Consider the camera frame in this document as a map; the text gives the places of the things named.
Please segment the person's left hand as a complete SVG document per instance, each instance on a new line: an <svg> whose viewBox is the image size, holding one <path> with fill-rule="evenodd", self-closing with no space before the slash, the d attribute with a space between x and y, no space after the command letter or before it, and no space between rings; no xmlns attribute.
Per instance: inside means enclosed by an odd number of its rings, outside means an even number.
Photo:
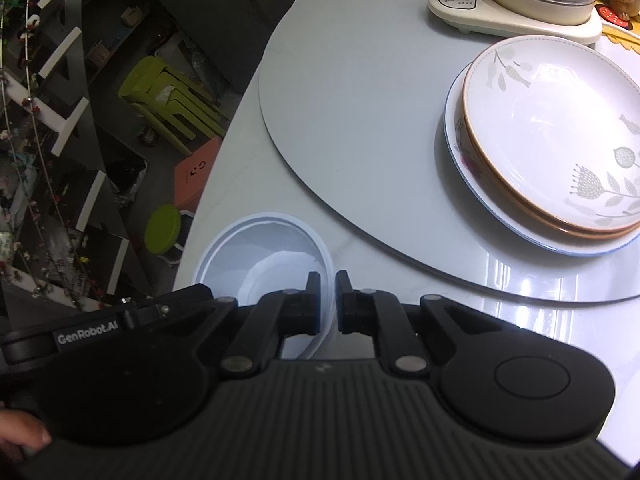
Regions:
<svg viewBox="0 0 640 480"><path fill-rule="evenodd" d="M52 438L43 422L22 411L6 410L0 413L1 452L10 460L20 462L24 448L39 452Z"/></svg>

